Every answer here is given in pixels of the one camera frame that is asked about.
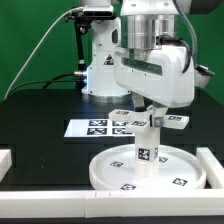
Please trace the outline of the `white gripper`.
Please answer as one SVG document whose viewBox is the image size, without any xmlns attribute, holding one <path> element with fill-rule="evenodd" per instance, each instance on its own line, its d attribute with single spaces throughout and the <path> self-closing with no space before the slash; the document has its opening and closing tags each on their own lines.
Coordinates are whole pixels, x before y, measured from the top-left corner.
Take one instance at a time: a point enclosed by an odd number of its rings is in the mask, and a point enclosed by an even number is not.
<svg viewBox="0 0 224 224">
<path fill-rule="evenodd" d="M 163 45 L 160 50 L 149 51 L 146 61 L 132 59 L 127 49 L 115 48 L 115 80 L 120 86 L 134 92 L 134 111 L 145 111 L 142 96 L 159 103 L 147 108 L 154 128 L 164 125 L 167 107 L 186 107 L 194 99 L 193 61 L 184 72 L 186 61 L 185 47 Z"/>
</svg>

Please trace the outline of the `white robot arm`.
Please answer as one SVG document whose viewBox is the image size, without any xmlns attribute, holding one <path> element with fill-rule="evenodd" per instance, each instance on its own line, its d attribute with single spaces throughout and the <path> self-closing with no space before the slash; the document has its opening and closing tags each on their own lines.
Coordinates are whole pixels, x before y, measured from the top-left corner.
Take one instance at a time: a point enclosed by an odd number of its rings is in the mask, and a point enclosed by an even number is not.
<svg viewBox="0 0 224 224">
<path fill-rule="evenodd" d="M 93 23 L 93 58 L 83 92 L 98 100 L 133 93 L 135 108 L 155 105 L 155 128 L 165 125 L 169 108 L 186 107 L 194 88 L 214 73 L 197 63 L 197 36 L 189 14 L 208 14 L 224 0 L 121 0 L 112 17 L 111 0 L 83 0 L 83 14 Z"/>
</svg>

